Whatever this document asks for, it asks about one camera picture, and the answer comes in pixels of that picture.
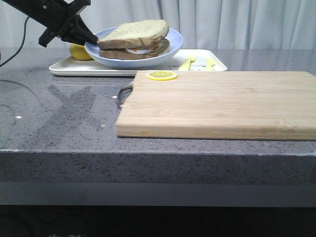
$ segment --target white tray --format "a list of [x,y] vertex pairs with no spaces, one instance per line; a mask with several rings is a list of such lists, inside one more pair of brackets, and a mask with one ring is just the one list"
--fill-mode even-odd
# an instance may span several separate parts
[[102,65],[94,60],[79,61],[73,57],[65,58],[49,67],[51,73],[57,76],[134,76],[139,70],[178,70],[188,55],[194,54],[196,61],[191,64],[190,71],[204,71],[205,58],[216,62],[215,71],[226,71],[227,67],[209,50],[180,49],[179,52],[167,62],[150,67],[138,69],[115,69]]

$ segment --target lemon slice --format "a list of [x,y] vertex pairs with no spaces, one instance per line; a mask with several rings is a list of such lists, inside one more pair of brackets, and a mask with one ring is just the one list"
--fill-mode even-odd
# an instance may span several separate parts
[[146,74],[146,77],[151,80],[172,80],[178,77],[172,71],[154,71]]

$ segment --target blue plate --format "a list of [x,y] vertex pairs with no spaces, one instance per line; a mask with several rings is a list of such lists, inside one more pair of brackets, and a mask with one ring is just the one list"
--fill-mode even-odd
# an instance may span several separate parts
[[[101,31],[96,34],[96,36],[101,39],[110,32],[112,32],[116,27],[109,28],[107,30]],[[120,59],[111,59],[111,58],[103,58],[99,56],[99,47],[96,44],[91,44],[86,42],[85,49],[87,50],[88,54],[97,62],[112,67],[112,68],[147,68],[151,66],[158,65],[163,63],[170,58],[172,58],[180,49],[183,43],[182,35],[173,30],[169,29],[169,33],[166,36],[166,39],[170,42],[170,51],[166,54],[148,58],[148,59],[140,59],[140,60],[120,60]]]

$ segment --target dark floor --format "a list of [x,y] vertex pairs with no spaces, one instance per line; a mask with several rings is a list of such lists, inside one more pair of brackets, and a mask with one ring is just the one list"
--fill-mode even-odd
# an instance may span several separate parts
[[316,208],[0,208],[0,237],[316,237]]

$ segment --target sandwich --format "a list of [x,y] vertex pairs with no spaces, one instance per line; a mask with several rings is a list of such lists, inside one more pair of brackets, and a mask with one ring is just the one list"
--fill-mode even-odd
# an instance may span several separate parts
[[124,23],[97,41],[99,55],[104,58],[138,60],[169,52],[165,37],[169,25],[165,20],[145,20]]

